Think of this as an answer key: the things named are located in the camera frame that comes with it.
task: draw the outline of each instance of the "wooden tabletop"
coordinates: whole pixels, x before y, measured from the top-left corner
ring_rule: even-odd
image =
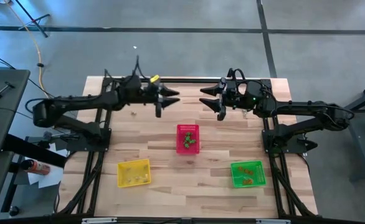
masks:
[[[287,79],[271,81],[277,100],[291,99]],[[102,77],[87,77],[83,94],[98,94],[101,83]],[[211,98],[199,89],[214,84],[166,85],[180,92],[181,101],[163,110],[162,118],[155,117],[153,105],[131,105],[112,113],[112,137],[105,154],[95,216],[276,218],[270,163],[260,135],[262,120],[252,113],[244,118],[241,110],[227,109],[225,119],[217,121],[216,114],[199,102],[200,97]],[[79,111],[78,119],[94,121],[95,113],[96,110]],[[285,124],[296,122],[294,116],[279,116],[278,119]],[[177,124],[199,125],[201,151],[198,155],[176,154]],[[295,154],[286,156],[292,188],[303,203],[317,213],[306,164]],[[146,158],[151,164],[152,183],[118,188],[117,164]],[[86,152],[77,152],[66,164],[60,185],[59,210],[81,186],[86,160]],[[263,162],[266,186],[233,188],[230,164],[251,160]],[[284,190],[282,195],[288,212]]]

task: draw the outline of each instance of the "gray floor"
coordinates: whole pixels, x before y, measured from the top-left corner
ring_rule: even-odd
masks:
[[[79,27],[260,28],[255,0],[30,0],[21,1],[34,17],[50,13],[45,24]],[[365,1],[263,0],[269,29],[365,29]],[[26,17],[17,6],[13,6]],[[0,5],[0,25],[18,26]],[[229,67],[248,77],[269,77],[261,34],[34,33],[46,65],[44,83],[54,95],[80,95],[88,75],[126,75],[135,55],[146,75],[222,77]],[[270,35],[280,78],[288,78],[297,101],[323,100],[346,105],[365,88],[365,35]],[[37,53],[25,32],[0,31],[0,57],[32,71],[37,81]],[[42,97],[29,84],[24,103]],[[45,130],[17,115],[11,133],[40,136]],[[320,215],[365,221],[365,181],[352,184],[349,174],[360,165],[348,131],[308,135],[320,146],[308,161]],[[19,187],[14,205],[19,217],[52,211],[56,187]],[[7,214],[0,213],[0,218]]]

